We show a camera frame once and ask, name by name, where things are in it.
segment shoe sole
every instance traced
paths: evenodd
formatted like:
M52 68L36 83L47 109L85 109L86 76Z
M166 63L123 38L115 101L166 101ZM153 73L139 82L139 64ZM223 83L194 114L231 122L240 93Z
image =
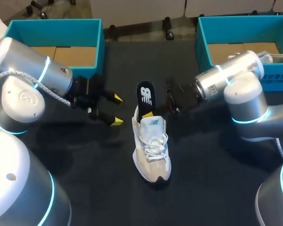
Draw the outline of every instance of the shoe sole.
M156 183L159 181L159 178L162 178L162 177L158 177L158 180L157 180L156 182L153 182L153 181L148 180L147 177L143 174L143 172L142 172L141 168L139 167L139 165L137 164L137 160L136 160L136 149L134 150L132 157L133 157L133 162L134 162L134 164L135 164L137 170L139 171L139 173L141 174L141 176L142 176L146 181L148 181L148 182L151 183L151 184L156 184ZM171 175L171 170L172 170L172 166L171 166L171 161L170 161L170 173L169 173L169 175L168 175L168 180L169 180L170 175Z

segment black insole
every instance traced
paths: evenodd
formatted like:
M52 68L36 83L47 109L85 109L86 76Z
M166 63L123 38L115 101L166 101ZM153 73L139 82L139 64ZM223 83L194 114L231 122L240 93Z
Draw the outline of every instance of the black insole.
M138 103L138 121L142 117L156 109L156 97L154 85L149 81L142 81L136 88Z

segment shoelace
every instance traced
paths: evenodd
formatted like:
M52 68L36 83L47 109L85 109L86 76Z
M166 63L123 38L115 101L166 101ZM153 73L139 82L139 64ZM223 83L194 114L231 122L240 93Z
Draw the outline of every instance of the shoelace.
M154 137L154 138L151 138L149 142L145 142L144 139L140 137L140 140L144 144L146 158L148 160L165 159L165 161L167 162L165 145L168 141L168 138L169 138L168 135L164 134L162 139Z

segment black table surface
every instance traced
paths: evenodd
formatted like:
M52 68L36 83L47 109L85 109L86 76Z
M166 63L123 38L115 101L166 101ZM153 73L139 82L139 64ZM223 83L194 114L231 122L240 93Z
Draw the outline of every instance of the black table surface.
M72 225L258 226L256 192L282 160L270 141L241 140L222 101L167 118L167 187L150 187L133 163L137 84L153 82L162 103L167 77L191 82L198 74L194 43L109 42L105 64L106 88L124 102L103 100L100 109L122 118L122 126L90 121L85 112L46 98L44 116L21 138L66 190ZM283 92L266 97L271 105L283 103Z

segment yellow accent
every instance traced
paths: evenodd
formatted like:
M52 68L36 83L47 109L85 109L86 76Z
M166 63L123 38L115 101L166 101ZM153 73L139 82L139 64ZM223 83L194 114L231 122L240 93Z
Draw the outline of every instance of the yellow accent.
M116 95L116 94L114 94L114 98L115 98L115 99L118 99L118 100L120 100L120 101L122 101L122 99L121 99L121 98L119 98L119 96L118 96L118 95Z
M149 112L145 115L142 116L142 118L147 118L147 117L151 117L151 116L154 116L152 112Z
M122 124L124 121L115 117L115 121L114 123L112 123L110 126L119 126L120 124Z

